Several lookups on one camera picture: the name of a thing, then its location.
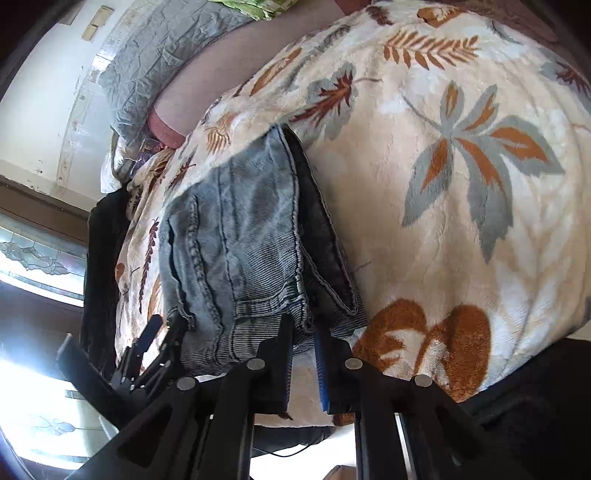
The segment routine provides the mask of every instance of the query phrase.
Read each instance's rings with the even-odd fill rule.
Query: screw head
[[[421,375],[417,375],[416,377],[414,377],[414,382],[419,387],[427,388],[427,387],[431,386],[431,384],[433,383],[433,380],[428,375],[421,374]]]
[[[195,385],[197,382],[193,377],[183,377],[177,382],[177,388],[182,391],[191,390]]]
[[[345,367],[349,370],[359,370],[363,366],[363,362],[359,358],[351,357],[345,360]]]
[[[265,368],[265,361],[262,358],[251,358],[246,366],[249,370],[260,370]]]

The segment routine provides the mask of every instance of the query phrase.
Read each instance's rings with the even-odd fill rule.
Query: orange leaf print
[[[433,342],[444,344],[447,355],[429,358],[428,349]],[[464,401],[478,392],[486,375],[490,351],[491,327],[488,317],[474,305],[460,305],[435,325],[423,340],[415,363],[415,373],[419,373],[421,367],[432,371],[433,364],[440,362],[449,382],[443,388],[455,401]]]
[[[138,209],[139,203],[142,199],[142,194],[144,192],[144,188],[139,185],[133,189],[132,193],[129,196],[129,201],[127,202],[127,208],[125,210],[125,216],[128,220],[133,220],[135,211]]]
[[[579,93],[582,93],[585,97],[589,98],[589,94],[591,93],[589,82],[567,63],[562,63],[561,61],[557,61],[556,63],[564,69],[562,72],[556,73],[557,78],[569,86],[574,86]]]
[[[462,7],[425,7],[417,12],[417,17],[432,27],[439,27],[465,11]]]
[[[292,51],[288,56],[283,57],[282,59],[277,60],[273,65],[267,68],[259,79],[255,82],[254,87],[252,87],[251,95],[253,96],[262,88],[266,87],[269,83],[273,81],[273,79],[279,75],[283,70],[285,70],[289,64],[294,61],[297,56],[301,53],[301,47],[297,47],[294,51]]]
[[[138,304],[139,304],[139,312],[142,313],[142,300],[144,298],[144,288],[146,285],[146,281],[148,280],[148,271],[150,270],[150,262],[152,261],[152,254],[154,253],[154,246],[156,245],[156,235],[158,234],[158,224],[160,222],[156,218],[152,227],[150,227],[150,231],[148,233],[148,246],[146,248],[145,260],[144,260],[144,268],[142,270],[142,279],[139,284],[139,295],[138,295]]]
[[[237,116],[236,112],[224,113],[213,127],[206,129],[208,153],[216,154],[232,144],[230,126]]]
[[[548,158],[540,146],[524,132],[513,127],[502,127],[489,134],[498,139],[506,150],[513,153],[520,160],[536,158],[548,163]]]
[[[115,281],[117,283],[119,283],[119,279],[121,278],[121,275],[123,275],[124,271],[125,271],[125,265],[123,263],[118,263],[117,266],[115,267]]]
[[[470,42],[455,42],[454,48],[466,43]],[[441,137],[415,160],[402,225],[416,222],[447,191],[453,175],[451,159],[458,149],[470,171],[467,201],[472,222],[478,227],[480,249],[486,263],[492,257],[496,241],[504,238],[513,226],[512,185],[505,160],[529,176],[564,174],[554,151],[535,125],[510,115],[493,126],[498,112],[497,90],[496,85],[490,85],[460,121],[464,93],[455,82],[450,82],[441,96],[441,124],[426,117],[404,98],[414,113],[441,133]]]
[[[453,111],[456,109],[458,93],[459,90],[457,86],[454,83],[450,83],[445,93],[446,118],[450,118],[452,116]]]
[[[168,187],[166,187],[167,191],[173,190],[179,183],[183,181],[185,175],[187,174],[187,170],[193,167],[193,165],[191,165],[191,158],[192,157],[189,157],[185,163],[181,165],[178,173],[174,176],[170,184],[168,184]]]
[[[333,89],[321,89],[319,96],[322,100],[307,108],[303,113],[295,115],[291,121],[299,122],[305,119],[315,119],[316,126],[320,125],[322,119],[333,109],[340,112],[340,104],[345,102],[350,106],[351,85],[353,84],[353,72],[345,72],[336,79]]]
[[[163,298],[162,298],[162,287],[160,282],[160,275],[156,277],[154,286],[152,287],[152,295],[148,302],[148,320],[152,318],[152,315],[159,314],[163,318],[163,326],[166,325],[166,318],[164,316],[163,309]]]
[[[380,310],[369,322],[363,335],[353,346],[353,355],[369,362],[381,372],[387,370],[397,360],[386,355],[405,348],[401,340],[389,333],[404,329],[426,334],[427,319],[418,303],[401,299]]]
[[[414,54],[414,59],[417,61],[417,63],[423,67],[424,69],[428,70],[429,69],[429,65],[427,64],[427,61],[425,60],[425,57],[423,57],[423,55],[421,55],[420,52],[415,52]]]
[[[422,340],[419,337],[416,345],[405,345],[395,335],[404,330],[422,334]],[[444,345],[444,351],[433,349],[437,345]],[[412,366],[408,380],[418,373],[429,374],[442,382],[454,400],[463,401],[478,391],[486,375],[491,328],[482,309],[459,305],[429,329],[423,308],[413,300],[399,299],[378,312],[352,351],[382,372],[403,360]],[[438,379],[441,367],[445,378]]]
[[[388,16],[388,10],[384,7],[378,7],[376,5],[370,5],[365,9],[368,15],[375,20],[375,22],[384,27],[386,25],[394,25]]]
[[[384,58],[393,59],[398,64],[402,56],[404,63],[410,68],[414,57],[416,62],[426,70],[429,69],[429,62],[444,70],[440,60],[456,66],[454,60],[468,63],[477,58],[475,52],[478,48],[474,46],[476,40],[478,40],[477,36],[463,40],[438,39],[428,35],[419,37],[416,31],[409,33],[401,30],[385,43]]]
[[[171,148],[162,151],[160,160],[158,161],[156,166],[150,170],[152,178],[150,179],[150,183],[148,184],[148,195],[152,192],[157,183],[162,182],[162,175],[164,173],[164,170],[166,169],[168,161],[173,156],[173,154],[174,150],[172,150]]]
[[[493,101],[495,99],[494,93],[488,97],[484,107],[482,108],[482,112],[478,116],[478,118],[474,121],[474,123],[468,125],[464,131],[469,132],[470,130],[474,130],[482,125],[486,124],[486,122],[496,113],[496,105],[493,105]]]
[[[460,142],[462,147],[464,147],[466,151],[474,158],[474,161],[476,162],[476,165],[482,174],[484,183],[486,185],[496,183],[501,188],[501,190],[503,190],[499,172],[497,172],[495,166],[491,163],[480,147],[475,143],[469,142],[465,138],[457,138],[457,141]]]
[[[448,150],[448,141],[446,138],[443,138],[439,141],[435,152],[433,152],[433,157],[431,158],[431,163],[429,164],[429,170],[427,175],[425,176],[425,180],[423,181],[423,186],[421,187],[421,192],[424,191],[427,186],[437,178],[437,175],[441,173],[443,167],[445,167],[447,161],[447,150]]]

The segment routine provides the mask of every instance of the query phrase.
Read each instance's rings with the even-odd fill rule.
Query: black cable
[[[262,450],[260,448],[256,448],[256,447],[252,447],[252,448],[254,448],[255,450],[258,450],[259,452],[268,453],[269,455],[273,455],[275,457],[288,458],[288,457],[293,457],[294,455],[297,455],[298,453],[303,452],[304,450],[306,450],[308,447],[311,447],[312,445],[317,445],[323,435],[324,435],[324,432],[322,432],[320,435],[318,435],[318,437],[316,438],[316,440],[314,440],[313,442],[309,443],[304,448],[302,448],[302,450],[298,450],[296,453],[290,453],[289,455],[277,455],[276,453],[267,452],[266,450]]]

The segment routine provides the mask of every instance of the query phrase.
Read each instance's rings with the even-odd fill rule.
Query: blanket
[[[457,7],[375,3],[286,46],[174,154],[155,155],[129,185],[118,353],[165,313],[166,206],[277,122],[306,149],[360,289],[369,325],[350,338],[356,356],[427,374],[462,401],[587,321],[591,86],[488,24]],[[310,352],[294,358],[288,413],[257,421],[332,422]]]

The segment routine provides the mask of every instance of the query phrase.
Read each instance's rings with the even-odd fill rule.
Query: wall
[[[76,154],[66,182],[57,181],[60,152],[80,83],[132,2],[86,0],[72,25],[55,25],[37,44],[0,102],[1,175],[84,210],[100,199],[100,161],[110,141],[105,112],[92,118],[92,148]],[[92,42],[82,40],[101,5],[115,12]]]

